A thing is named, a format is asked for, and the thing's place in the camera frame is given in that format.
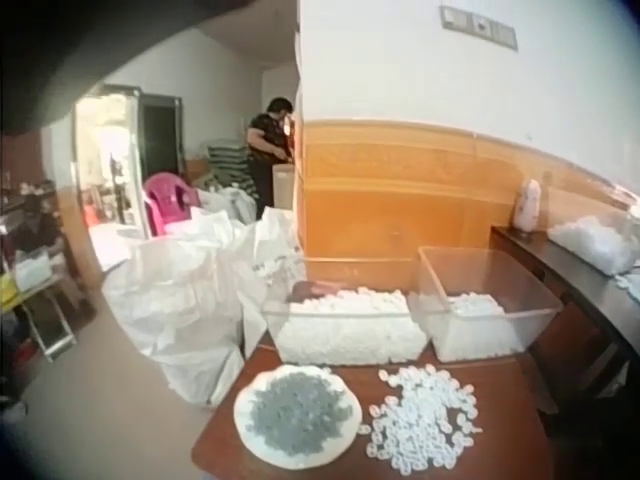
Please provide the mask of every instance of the wooden table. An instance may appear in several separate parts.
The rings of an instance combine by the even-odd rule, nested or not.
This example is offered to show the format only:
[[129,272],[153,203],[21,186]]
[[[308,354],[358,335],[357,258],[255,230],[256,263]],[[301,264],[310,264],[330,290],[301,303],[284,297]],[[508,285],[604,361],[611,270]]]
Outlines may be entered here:
[[[246,450],[233,422],[236,396],[258,373],[272,370],[281,363],[271,347],[262,345],[254,352],[192,449],[191,457],[198,468],[218,480],[405,478],[392,470],[388,462],[367,458],[365,445],[368,439],[363,436],[356,438],[354,444],[333,463],[299,472],[272,467]],[[431,350],[423,353],[416,363],[438,365]],[[547,441],[518,362],[507,358],[454,364],[447,369],[463,385],[471,383],[475,386],[480,414],[474,424],[483,428],[484,433],[475,436],[475,446],[462,454],[453,470],[432,467],[408,478],[551,480],[552,461]],[[356,394],[364,407],[364,421],[370,423],[368,405],[380,404],[385,395],[392,393],[378,379],[378,368],[338,368],[334,371]]]
[[544,232],[493,227],[491,248],[518,260],[565,306],[530,348],[560,411],[598,396],[625,362],[640,368],[640,304],[613,279]]

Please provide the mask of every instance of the clear plastic bin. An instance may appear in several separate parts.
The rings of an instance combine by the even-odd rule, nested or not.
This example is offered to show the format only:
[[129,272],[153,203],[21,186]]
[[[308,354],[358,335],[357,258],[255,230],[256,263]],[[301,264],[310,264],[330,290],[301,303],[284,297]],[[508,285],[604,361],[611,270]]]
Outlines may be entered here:
[[[594,229],[617,232],[615,243],[602,241]],[[549,189],[549,239],[607,276],[631,270],[640,260],[640,222],[605,202]]]
[[[438,359],[478,360],[525,351],[562,309],[560,301],[509,255],[493,250],[422,247],[421,311]],[[461,316],[449,297],[489,294],[504,314]]]
[[[284,362],[376,365],[417,359],[428,343],[420,326],[417,259],[306,259],[305,274],[282,267],[273,276],[263,315]],[[291,312],[300,281],[338,282],[345,290],[400,290],[406,313]]]

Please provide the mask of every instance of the plate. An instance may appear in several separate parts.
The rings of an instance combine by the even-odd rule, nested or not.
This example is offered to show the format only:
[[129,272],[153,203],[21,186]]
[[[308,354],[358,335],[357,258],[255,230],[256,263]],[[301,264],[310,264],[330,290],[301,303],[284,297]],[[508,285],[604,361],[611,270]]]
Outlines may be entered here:
[[[332,390],[344,392],[340,406],[351,407],[352,415],[342,423],[340,436],[326,440],[324,450],[321,453],[290,456],[267,446],[262,437],[249,431],[249,427],[252,424],[251,410],[257,398],[256,393],[266,390],[273,380],[286,377],[292,373],[304,373],[327,380]],[[275,370],[258,374],[253,379],[253,382],[238,394],[233,405],[233,419],[243,445],[260,460],[286,470],[304,470],[333,462],[351,446],[358,433],[358,427],[362,423],[362,408],[354,393],[349,390],[337,375],[313,366],[282,365]]]

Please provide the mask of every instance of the plastic chair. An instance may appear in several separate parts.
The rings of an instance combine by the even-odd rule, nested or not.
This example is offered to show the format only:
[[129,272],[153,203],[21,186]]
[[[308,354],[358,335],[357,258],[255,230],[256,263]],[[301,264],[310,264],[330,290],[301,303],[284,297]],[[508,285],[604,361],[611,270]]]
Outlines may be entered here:
[[169,223],[189,220],[190,207],[200,207],[198,192],[172,173],[156,173],[144,183],[144,191],[156,236],[165,235]]

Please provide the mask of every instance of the ceiling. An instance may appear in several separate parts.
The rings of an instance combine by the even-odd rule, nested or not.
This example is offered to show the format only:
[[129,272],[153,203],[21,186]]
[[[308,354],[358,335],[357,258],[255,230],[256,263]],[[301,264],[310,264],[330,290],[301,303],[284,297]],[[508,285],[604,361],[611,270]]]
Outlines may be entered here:
[[296,0],[257,0],[200,25],[214,40],[268,68],[295,61]]

